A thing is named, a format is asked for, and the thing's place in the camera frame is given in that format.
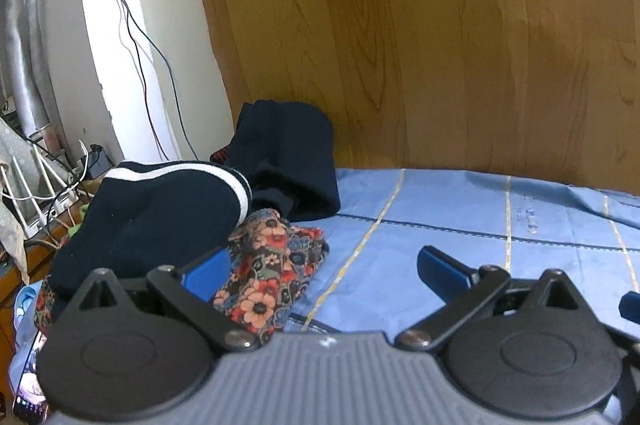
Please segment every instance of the floral cloth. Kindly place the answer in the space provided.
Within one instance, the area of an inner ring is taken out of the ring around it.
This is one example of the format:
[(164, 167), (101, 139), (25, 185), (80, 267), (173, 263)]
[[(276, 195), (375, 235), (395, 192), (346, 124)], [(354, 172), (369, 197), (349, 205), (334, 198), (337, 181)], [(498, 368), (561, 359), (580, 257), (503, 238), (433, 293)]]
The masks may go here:
[(34, 323), (39, 331), (43, 335), (47, 336), (47, 329), (49, 329), (53, 323), (51, 318), (51, 309), (55, 300), (53, 290), (49, 286), (48, 277), (45, 277), (40, 286), (38, 292), (38, 298), (36, 299), (36, 310), (34, 316)]
[(292, 227), (272, 208), (258, 210), (229, 237), (234, 267), (213, 307), (265, 342), (329, 253), (322, 230)]

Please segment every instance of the white wall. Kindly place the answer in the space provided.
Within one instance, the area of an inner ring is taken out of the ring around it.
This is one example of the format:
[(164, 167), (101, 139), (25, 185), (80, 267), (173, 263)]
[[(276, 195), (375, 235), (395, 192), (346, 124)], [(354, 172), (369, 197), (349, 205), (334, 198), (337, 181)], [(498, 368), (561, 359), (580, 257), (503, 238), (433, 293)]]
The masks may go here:
[[(234, 128), (218, 63), (214, 58), (202, 0), (140, 0), (149, 35), (174, 70), (189, 140), (200, 159), (229, 143)], [(182, 136), (174, 93), (164, 62), (154, 62), (180, 151), (192, 158)]]
[(102, 145), (113, 160), (123, 158), (111, 126), (89, 46), (82, 0), (42, 0), (42, 37), (52, 87), (72, 160), (81, 156), (78, 140)]
[[(212, 54), (202, 0), (127, 0), (136, 20), (168, 57), (187, 134), (201, 159), (226, 145), (232, 118)], [(114, 160), (162, 161), (143, 101), (134, 46), (116, 0), (44, 0), (40, 9), (52, 85), (63, 129), (79, 157), (79, 138)], [(142, 46), (148, 103), (170, 159), (191, 159), (164, 62)]]
[[(133, 18), (146, 31), (140, 0), (126, 0)], [(139, 162), (178, 158), (171, 129), (164, 111), (156, 70), (149, 56), (148, 41), (130, 29), (138, 41), (143, 72), (138, 69), (135, 44), (127, 33), (124, 9), (117, 0), (82, 0), (89, 42), (102, 95), (111, 115), (113, 130), (126, 159)], [(143, 80), (146, 82), (146, 104)], [(161, 148), (156, 145), (152, 126)]]

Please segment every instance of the gold stripe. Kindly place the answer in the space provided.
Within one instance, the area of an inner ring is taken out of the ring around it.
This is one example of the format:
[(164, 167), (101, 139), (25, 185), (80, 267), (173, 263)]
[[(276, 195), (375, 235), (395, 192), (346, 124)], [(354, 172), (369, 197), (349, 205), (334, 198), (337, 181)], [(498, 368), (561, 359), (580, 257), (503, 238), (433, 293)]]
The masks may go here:
[[(606, 195), (604, 196), (604, 215), (605, 217), (609, 217), (609, 198)], [(618, 240), (618, 245), (622, 250), (622, 255), (625, 256), (626, 267), (629, 270), (629, 275), (631, 275), (631, 282), (634, 284), (634, 291), (638, 293), (640, 291), (638, 289), (638, 278), (636, 278), (636, 270), (634, 268), (633, 263), (631, 262), (631, 256), (629, 255), (629, 252), (626, 249), (625, 243), (622, 241), (622, 236), (618, 231), (616, 222), (613, 219), (609, 219), (609, 224), (611, 225), (611, 230), (613, 230), (613, 233), (616, 236), (616, 239)]]
[(385, 208), (382, 209), (382, 212), (380, 212), (380, 215), (378, 216), (378, 218), (375, 221), (375, 223), (373, 223), (373, 225), (371, 225), (371, 228), (369, 228), (367, 233), (364, 235), (364, 237), (362, 238), (362, 241), (356, 247), (356, 250), (353, 252), (353, 254), (349, 258), (349, 260), (344, 264), (344, 266), (342, 266), (342, 268), (340, 269), (340, 271), (338, 272), (338, 275), (336, 276), (336, 278), (334, 280), (334, 283), (332, 283), (331, 286), (329, 286), (329, 289), (327, 291), (325, 291), (319, 297), (318, 301), (316, 302), (316, 305), (313, 307), (313, 309), (306, 316), (305, 324), (302, 326), (302, 329), (300, 329), (301, 332), (305, 332), (306, 331), (306, 329), (308, 328), (311, 320), (313, 320), (314, 316), (316, 316), (316, 313), (318, 313), (318, 310), (320, 309), (320, 306), (324, 303), (324, 300), (331, 293), (333, 293), (335, 291), (335, 289), (338, 287), (338, 284), (340, 283), (340, 281), (342, 280), (344, 275), (347, 273), (347, 270), (349, 269), (349, 267), (351, 266), (353, 261), (355, 261), (356, 258), (358, 257), (358, 255), (360, 255), (360, 252), (362, 251), (362, 249), (365, 247), (365, 245), (369, 241), (369, 238), (371, 237), (373, 232), (375, 232), (376, 229), (380, 226), (380, 222), (382, 222), (382, 219), (385, 217), (386, 212), (391, 207), (391, 203), (394, 202), (394, 199), (396, 199), (396, 196), (400, 192), (400, 188), (402, 187), (402, 180), (404, 180), (404, 172), (405, 172), (405, 169), (402, 169), (402, 171), (400, 172), (400, 177), (398, 178), (398, 183), (396, 183), (396, 189), (394, 190), (394, 193), (391, 194), (391, 197), (389, 198), (389, 200), (386, 202)]
[(504, 269), (511, 271), (511, 176), (507, 176), (507, 185), (504, 189), (505, 210), (507, 212), (507, 244), (504, 258)]

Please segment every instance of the blue bed sheet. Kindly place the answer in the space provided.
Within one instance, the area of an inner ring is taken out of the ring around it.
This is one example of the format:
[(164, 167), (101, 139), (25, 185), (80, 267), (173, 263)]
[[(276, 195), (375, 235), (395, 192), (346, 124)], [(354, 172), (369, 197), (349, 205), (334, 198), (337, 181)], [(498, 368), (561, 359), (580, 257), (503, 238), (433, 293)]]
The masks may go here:
[(442, 306), (418, 278), (433, 245), (514, 277), (563, 269), (598, 317), (640, 337), (620, 297), (638, 290), (640, 198), (464, 170), (338, 170), (342, 208), (309, 226), (331, 252), (287, 331), (384, 331), (390, 340)]

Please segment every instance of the black cable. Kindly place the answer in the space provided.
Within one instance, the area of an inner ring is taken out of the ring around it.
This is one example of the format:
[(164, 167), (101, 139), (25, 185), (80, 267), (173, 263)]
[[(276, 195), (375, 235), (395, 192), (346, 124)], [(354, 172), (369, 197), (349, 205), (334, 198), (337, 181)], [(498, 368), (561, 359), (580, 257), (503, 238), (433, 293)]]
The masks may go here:
[(162, 144), (160, 143), (160, 138), (158, 137), (158, 133), (156, 132), (156, 127), (154, 125), (153, 119), (151, 118), (151, 111), (149, 109), (148, 96), (147, 96), (148, 86), (146, 84), (145, 71), (142, 67), (142, 59), (140, 57), (140, 50), (138, 49), (138, 41), (133, 37), (133, 34), (131, 33), (130, 25), (129, 25), (129, 18), (130, 17), (132, 18), (131, 10), (126, 0), (119, 0), (119, 1), (122, 4), (122, 7), (125, 9), (127, 33), (129, 35), (129, 39), (133, 42), (134, 48), (136, 50), (136, 55), (138, 57), (138, 65), (140, 66), (140, 78), (142, 79), (142, 91), (143, 91), (143, 97), (145, 101), (146, 117), (148, 118), (149, 126), (151, 127), (151, 132), (153, 133), (154, 140), (156, 142), (156, 145), (158, 146), (159, 151), (162, 153), (162, 156), (164, 156), (164, 159), (169, 161), (169, 156), (167, 156), (166, 152), (164, 151), (164, 148), (162, 147)]
[(24, 247), (26, 248), (27, 246), (44, 246), (45, 248), (49, 248), (50, 251), (52, 251), (53, 253), (58, 251), (58, 247), (56, 245), (54, 245), (53, 243), (50, 243), (49, 241), (44, 241), (44, 239), (27, 239), (24, 242)]
[[(193, 156), (196, 158), (196, 160), (198, 160), (198, 155), (196, 154), (196, 151), (193, 148), (193, 145), (191, 144), (191, 141), (189, 140), (189, 137), (187, 136), (187, 131), (184, 127), (184, 121), (182, 119), (182, 110), (180, 109), (180, 101), (178, 100), (178, 91), (175, 85), (175, 77), (174, 77), (174, 71), (171, 68), (171, 64), (169, 63), (169, 60), (166, 58), (166, 56), (164, 56), (164, 53), (162, 53), (162, 51), (160, 51), (160, 49), (158, 48), (158, 46), (156, 45), (155, 42), (153, 42), (153, 40), (149, 37), (149, 35), (147, 35), (145, 33), (145, 31), (140, 27), (140, 25), (138, 24), (138, 22), (136, 21), (135, 17), (132, 15), (131, 10), (129, 8), (129, 5), (127, 4), (126, 0), (120, 0), (122, 2), (122, 5), (124, 6), (125, 10), (127, 11), (127, 14), (129, 16), (129, 18), (131, 18), (131, 21), (134, 23), (135, 27), (138, 29), (138, 31), (142, 34), (143, 37), (145, 37), (145, 39), (151, 44), (151, 46), (158, 52), (158, 54), (160, 55), (160, 57), (162, 58), (162, 60), (164, 60), (164, 63), (166, 65), (167, 70), (169, 71), (169, 78), (171, 79), (171, 84), (172, 84), (172, 88), (174, 90), (174, 98), (175, 98), (175, 106), (176, 109), (178, 111), (178, 119), (180, 120), (180, 129), (182, 130), (182, 135), (184, 136), (184, 139), (187, 141), (187, 145), (189, 146), (191, 152), (193, 153)], [(129, 29), (129, 19), (127, 18), (127, 30)], [(137, 41), (131, 36), (132, 41), (135, 43), (136, 47), (138, 46)], [(142, 63), (140, 62), (140, 70), (142, 72)]]

